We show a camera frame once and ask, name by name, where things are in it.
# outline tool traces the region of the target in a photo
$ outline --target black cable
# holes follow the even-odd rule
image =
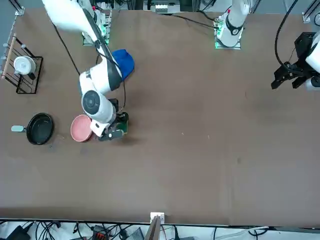
[[[314,19],[313,19],[314,25],[316,25],[316,26],[318,26],[318,27],[320,27],[320,25],[316,23],[316,17],[317,17],[319,14],[320,14],[320,12],[318,12],[318,13],[314,16]]]
[[[17,0],[14,0],[14,2],[18,5],[18,7],[19,7],[20,9],[22,9],[20,3],[19,3]]]
[[[288,60],[288,62],[290,62],[290,60],[291,60],[291,58],[292,58],[292,56],[293,56],[293,54],[294,54],[294,51],[296,50],[296,47],[294,47],[294,49],[292,50],[292,53],[291,53],[291,56],[290,56],[290,58],[289,58],[289,60]]]
[[[47,227],[47,234],[49,234],[50,239],[51,239],[51,240],[55,240],[54,236],[52,236],[52,234],[50,233],[50,228],[52,228],[52,226],[54,225],[54,223],[51,222],[49,225],[47,225],[47,224],[44,222],[44,225]]]
[[[95,229],[95,227],[94,226],[89,226],[89,224],[88,223],[84,223],[88,228],[90,228],[90,230],[93,232],[94,231],[94,229]]]
[[[171,15],[172,17],[176,17],[176,18],[180,18],[180,19],[184,19],[184,20],[188,20],[188,21],[191,21],[191,22],[194,22],[196,24],[200,24],[200,25],[203,25],[205,27],[208,27],[208,28],[212,28],[212,29],[219,29],[218,27],[216,26],[211,26],[211,25],[208,25],[208,24],[205,24],[205,23],[202,23],[202,22],[199,22],[199,21],[195,21],[193,19],[190,19],[190,18],[187,18],[187,17],[184,17],[184,16],[178,16],[178,15]]]
[[[228,7],[228,8],[225,10],[224,13],[226,13],[231,7],[232,7],[232,5],[231,5],[230,7]]]
[[[214,232],[213,232],[213,240],[216,239],[216,231],[217,231],[217,228],[214,229]]]
[[[35,228],[35,240],[38,240],[38,228],[39,228],[40,222],[38,223],[38,225]]]
[[[74,68],[75,68],[76,72],[77,72],[77,73],[78,73],[78,75],[80,76],[80,72],[79,72],[79,70],[78,70],[78,68],[77,68],[77,66],[76,66],[76,64],[75,64],[75,62],[74,62],[74,59],[72,58],[72,56],[71,56],[71,54],[70,54],[70,52],[69,52],[69,50],[68,50],[68,48],[67,48],[67,46],[66,46],[66,44],[65,44],[64,40],[63,40],[63,39],[62,39],[62,37],[60,36],[60,33],[58,32],[57,27],[56,27],[53,23],[52,23],[52,25],[53,25],[54,30],[55,30],[56,34],[58,35],[58,37],[59,37],[59,39],[60,39],[61,43],[63,44],[63,46],[64,46],[64,48],[65,48],[66,52],[68,53],[69,58],[70,58],[70,60],[71,60],[71,62],[72,62],[72,64],[73,64],[73,66],[74,66]]]
[[[81,235],[81,233],[80,233],[79,223],[76,222],[75,225],[76,225],[76,231],[78,232],[79,237],[80,237],[82,240],[86,240],[86,239]]]
[[[112,227],[110,230],[107,230],[107,229],[106,229],[105,232],[109,235],[110,238],[113,238],[113,237],[116,235],[117,230],[118,230],[118,225],[115,225],[115,226]]]
[[[27,225],[27,226],[25,227],[25,225],[26,225],[27,223],[29,223],[29,221],[27,221],[27,222],[22,226],[23,231],[24,231],[25,233],[27,233],[27,232],[30,230],[30,228],[33,226],[33,224],[34,224],[35,222],[32,221],[31,223],[29,223],[29,225]]]
[[[104,10],[104,9],[102,9],[101,7],[99,7],[97,4],[96,5],[94,5],[98,10]]]
[[[217,0],[211,0],[211,1],[204,7],[204,9],[202,9],[202,11],[204,11],[205,9],[207,9],[207,7],[209,7],[210,4],[212,4],[212,5],[211,5],[211,7],[212,7],[212,6],[216,3],[216,1],[217,1]]]
[[[174,240],[180,240],[176,225],[173,225],[173,227],[174,227]]]
[[[106,229],[106,227],[103,223],[102,223],[102,228],[103,228],[103,231],[105,232],[105,234],[108,235],[108,230]]]
[[[41,236],[42,236],[42,240],[44,240],[44,239],[45,239],[45,236],[46,236],[46,234],[45,234],[46,228],[45,228],[45,226],[43,225],[42,222],[39,222],[39,223],[40,223],[41,226],[43,227],[43,230],[42,230],[42,232],[41,232],[41,234],[40,234],[40,236],[39,236],[39,240],[41,239]]]
[[[131,226],[132,226],[132,224],[130,224],[129,226],[126,226],[125,228],[122,229],[122,231],[126,230],[127,228],[129,228],[129,227],[131,227]],[[116,234],[114,235],[114,237],[111,238],[110,240],[115,239],[115,238],[120,234],[120,232],[121,232],[121,228],[120,228],[120,231],[119,231],[118,233],[116,233]]]
[[[98,54],[98,56],[96,56],[96,59],[95,59],[95,65],[97,65],[97,64],[98,64],[99,56],[100,56],[100,54]]]
[[[116,63],[113,59],[108,58],[107,56],[103,55],[103,54],[102,54],[101,52],[99,52],[99,51],[98,51],[98,53],[99,53],[99,55],[101,55],[102,57],[105,57],[105,58],[108,59],[112,64],[116,65],[116,66],[120,69],[118,63]],[[124,97],[123,97],[123,98],[124,98],[124,100],[123,100],[123,105],[122,105],[121,110],[123,110],[123,109],[125,108],[125,106],[126,106],[126,101],[127,101],[127,93],[126,93],[125,80],[123,80],[122,82],[123,82],[123,94],[124,94]]]
[[[214,18],[209,17],[203,10],[198,10],[199,13],[202,13],[207,19],[214,21]]]
[[[25,222],[21,227],[24,228],[24,226],[27,225],[27,223],[30,223],[30,221]]]
[[[298,74],[299,76],[302,75],[302,72],[301,71],[298,71],[298,70],[294,70],[294,69],[291,69],[289,68],[288,66],[286,66],[279,58],[279,54],[278,54],[278,38],[279,38],[279,33],[284,25],[284,23],[286,22],[287,20],[287,17],[289,16],[291,10],[294,8],[294,6],[296,5],[296,3],[298,2],[299,0],[294,0],[294,2],[292,3],[292,5],[290,6],[289,10],[286,12],[282,22],[280,23],[280,26],[278,28],[278,30],[276,31],[276,35],[275,35],[275,41],[274,41],[274,53],[275,53],[275,57],[277,59],[277,61],[279,62],[279,64],[281,66],[283,66],[289,73],[295,73],[295,74]]]
[[[259,233],[257,233],[256,230],[254,230],[254,234],[251,233],[250,231],[248,231],[248,233],[249,233],[251,236],[256,237],[256,239],[258,239],[258,236],[261,236],[261,235],[265,234],[266,232],[268,232],[268,229],[265,229],[265,230],[263,230],[262,232],[259,232]]]

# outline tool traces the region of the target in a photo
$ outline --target pink plate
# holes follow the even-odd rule
[[[91,119],[86,115],[77,116],[70,128],[72,138],[77,142],[84,142],[90,138],[92,130],[90,128]]]

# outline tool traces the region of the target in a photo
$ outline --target pan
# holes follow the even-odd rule
[[[29,122],[27,127],[14,125],[12,132],[26,133],[26,138],[33,145],[45,144],[54,132],[54,121],[49,114],[38,113]]]

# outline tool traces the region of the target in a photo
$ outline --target floor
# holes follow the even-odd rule
[[[17,222],[6,222],[0,225],[0,238],[6,238],[17,226],[26,227],[31,222],[25,221],[17,221]],[[28,234],[31,236],[32,240],[36,240],[36,228],[38,222],[34,223],[32,227],[29,229]],[[93,227],[96,224],[90,223],[89,226]],[[104,224],[105,228],[112,226],[113,224]],[[55,240],[72,240],[79,238],[79,233],[73,233],[75,227],[75,223],[67,223],[64,222],[61,224],[61,228],[57,228],[54,226],[50,233],[54,237]],[[133,225],[127,228],[127,234],[130,236],[134,233],[138,228],[141,228],[143,236],[146,236],[148,231],[147,225]],[[43,227],[39,225],[37,236],[38,239],[41,239],[39,236],[43,231]],[[159,240],[172,240],[175,237],[175,230],[172,225],[164,225],[163,229],[164,232],[160,232]],[[85,225],[79,224],[80,234],[83,238],[87,237],[90,238],[92,236],[92,231]],[[232,240],[253,240],[254,237],[249,235],[248,232],[243,232],[242,235],[238,237],[231,237],[231,235],[244,231],[241,228],[234,229],[234,228],[223,228],[219,227],[216,230],[215,238],[214,238],[214,231],[215,227],[200,227],[200,226],[177,226],[178,236],[181,240],[220,240],[220,239],[232,239]],[[119,237],[112,238],[112,240],[119,240]],[[278,231],[278,230],[269,230],[265,234],[258,237],[259,240],[318,240],[319,233],[305,233],[305,232],[290,232],[290,231]]]

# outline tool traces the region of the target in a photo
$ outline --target brown table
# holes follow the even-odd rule
[[[200,13],[184,16],[209,24]],[[271,90],[283,15],[250,14],[242,50],[215,50],[212,29],[147,11],[114,11],[110,48],[135,60],[126,84],[129,133],[77,143],[78,76],[43,9],[17,19],[18,38],[44,57],[36,95],[1,83],[0,215],[168,223],[315,226],[320,221],[320,95]],[[279,55],[307,31],[287,20]],[[96,52],[61,33],[83,72]],[[122,87],[108,95],[123,100]],[[33,146],[11,125],[50,113],[55,134]]]

